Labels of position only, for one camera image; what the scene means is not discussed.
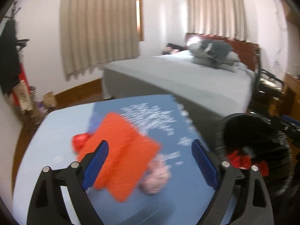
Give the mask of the black trash bin bag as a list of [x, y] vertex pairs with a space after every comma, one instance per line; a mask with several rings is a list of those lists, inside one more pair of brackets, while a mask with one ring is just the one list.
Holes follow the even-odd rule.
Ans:
[[255, 114], [236, 113], [223, 118], [217, 127], [214, 153], [227, 158], [234, 151], [246, 155], [252, 164], [266, 163], [260, 168], [270, 196], [281, 196], [292, 182], [293, 157], [285, 133], [271, 121]]

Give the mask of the red shiny wrapper ball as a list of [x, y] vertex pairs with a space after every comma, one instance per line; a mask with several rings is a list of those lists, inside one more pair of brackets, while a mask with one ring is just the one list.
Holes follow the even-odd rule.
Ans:
[[92, 136], [91, 133], [79, 133], [72, 137], [72, 148], [75, 152], [79, 152], [85, 145], [88, 139]]

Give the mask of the blue tree-print tablecloth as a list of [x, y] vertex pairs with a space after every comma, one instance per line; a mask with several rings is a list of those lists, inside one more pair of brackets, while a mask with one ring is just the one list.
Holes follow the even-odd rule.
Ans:
[[[196, 224], [214, 190], [206, 184], [193, 158], [191, 144], [201, 139], [188, 113], [170, 95], [150, 95], [108, 100], [56, 110], [42, 122], [33, 136], [18, 170], [13, 216], [25, 224], [34, 187], [45, 166], [66, 168], [77, 155], [71, 146], [76, 134], [95, 132], [113, 116], [133, 123], [140, 138], [131, 137], [120, 121], [106, 130], [109, 151], [120, 152], [123, 161], [117, 168], [114, 186], [118, 193], [135, 180], [133, 190], [123, 202], [111, 194], [111, 187], [90, 188], [87, 195], [105, 224]], [[158, 154], [165, 161], [171, 177], [156, 195], [145, 194], [140, 182], [146, 166], [154, 157], [148, 141], [159, 144]]]

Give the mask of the pink knotted cloth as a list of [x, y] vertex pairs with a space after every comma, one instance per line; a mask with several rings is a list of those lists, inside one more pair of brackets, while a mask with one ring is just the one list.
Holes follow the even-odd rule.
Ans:
[[158, 194], [165, 187], [170, 177], [171, 173], [164, 156], [158, 154], [148, 164], [146, 176], [140, 184], [141, 189], [149, 195]]

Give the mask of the grey bed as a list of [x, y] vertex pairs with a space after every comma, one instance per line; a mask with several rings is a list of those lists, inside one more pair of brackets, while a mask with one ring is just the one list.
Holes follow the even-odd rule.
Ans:
[[175, 54], [110, 62], [103, 67], [105, 99], [169, 94], [202, 121], [246, 112], [253, 71], [238, 62], [234, 72], [214, 69], [185, 50]]

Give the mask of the brown paper bag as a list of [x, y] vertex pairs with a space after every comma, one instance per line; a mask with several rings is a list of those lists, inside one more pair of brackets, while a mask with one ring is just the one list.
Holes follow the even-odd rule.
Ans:
[[52, 91], [43, 95], [43, 105], [47, 109], [52, 109], [57, 106], [56, 96]]

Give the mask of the grey pillow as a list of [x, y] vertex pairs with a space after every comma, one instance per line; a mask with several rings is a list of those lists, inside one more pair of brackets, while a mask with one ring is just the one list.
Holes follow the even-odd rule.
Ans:
[[248, 70], [239, 55], [233, 51], [233, 47], [222, 40], [203, 40], [192, 43], [188, 46], [188, 50], [193, 55], [192, 62], [196, 64], [233, 73], [237, 70]]

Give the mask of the wooden headboard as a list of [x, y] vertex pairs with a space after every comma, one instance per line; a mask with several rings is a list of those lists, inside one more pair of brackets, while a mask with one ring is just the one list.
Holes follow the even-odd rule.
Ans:
[[214, 35], [204, 35], [195, 33], [186, 33], [186, 47], [192, 41], [202, 40], [218, 40], [229, 43], [233, 47], [233, 51], [239, 55], [241, 62], [250, 70], [256, 71], [260, 67], [260, 47], [258, 44], [238, 41], [230, 38], [223, 38]]

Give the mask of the beige tote bag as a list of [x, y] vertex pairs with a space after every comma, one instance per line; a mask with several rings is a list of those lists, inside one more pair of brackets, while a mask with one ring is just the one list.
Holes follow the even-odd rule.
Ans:
[[21, 86], [21, 83], [19, 83], [13, 88], [13, 91], [19, 99], [21, 111], [31, 111], [33, 106], [31, 104], [30, 94], [27, 92], [26, 88], [24, 89]]

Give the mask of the dark grey folded clothes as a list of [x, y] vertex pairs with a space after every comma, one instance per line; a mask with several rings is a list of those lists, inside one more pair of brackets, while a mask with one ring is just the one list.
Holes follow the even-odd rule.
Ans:
[[216, 62], [224, 62], [233, 47], [223, 40], [203, 40], [200, 48], [205, 54]]

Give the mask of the red hanging bag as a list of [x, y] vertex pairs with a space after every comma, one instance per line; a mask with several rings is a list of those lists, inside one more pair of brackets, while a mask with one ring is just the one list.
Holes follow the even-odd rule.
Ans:
[[[21, 62], [20, 63], [20, 74], [18, 75], [18, 79], [19, 79], [19, 82], [21, 83], [21, 86], [26, 90], [28, 93], [30, 93], [30, 90], [29, 90], [29, 82], [28, 82], [28, 79], [27, 79], [27, 76], [26, 76], [26, 72], [24, 70], [24, 66], [23, 66], [23, 63]], [[13, 91], [13, 100], [14, 100], [14, 105], [17, 106], [17, 107], [20, 107], [20, 102], [19, 102], [19, 99], [17, 97], [17, 94]]]

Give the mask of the plush toy on bed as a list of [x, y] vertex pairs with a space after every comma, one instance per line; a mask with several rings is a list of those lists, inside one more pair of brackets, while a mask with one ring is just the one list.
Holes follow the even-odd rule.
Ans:
[[186, 50], [186, 47], [180, 46], [180, 45], [176, 45], [176, 44], [172, 44], [172, 43], [168, 43], [166, 45], [166, 47], [162, 50], [162, 54], [163, 55], [167, 55], [167, 54], [175, 54], [181, 51]]

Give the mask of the beige curtain left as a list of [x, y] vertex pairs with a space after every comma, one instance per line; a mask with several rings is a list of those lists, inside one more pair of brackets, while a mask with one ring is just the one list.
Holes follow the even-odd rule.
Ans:
[[64, 76], [139, 57], [137, 0], [61, 0], [59, 33]]

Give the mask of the beige curtain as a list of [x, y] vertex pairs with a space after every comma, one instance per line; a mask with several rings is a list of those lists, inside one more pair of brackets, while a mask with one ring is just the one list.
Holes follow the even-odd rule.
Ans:
[[244, 0], [188, 0], [188, 33], [249, 41]]
[[137, 0], [61, 0], [59, 33], [64, 76], [139, 57]]

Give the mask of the beige curtain right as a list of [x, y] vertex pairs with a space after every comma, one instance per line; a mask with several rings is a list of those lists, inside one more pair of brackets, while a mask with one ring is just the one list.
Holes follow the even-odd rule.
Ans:
[[188, 33], [249, 41], [244, 0], [188, 0]]

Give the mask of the wooden coat rack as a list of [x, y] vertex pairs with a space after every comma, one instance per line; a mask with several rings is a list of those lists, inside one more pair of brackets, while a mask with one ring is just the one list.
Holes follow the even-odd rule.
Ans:
[[18, 1], [13, 3], [10, 15], [5, 15], [4, 18], [8, 20], [14, 20], [16, 14], [21, 10], [21, 7], [17, 7]]

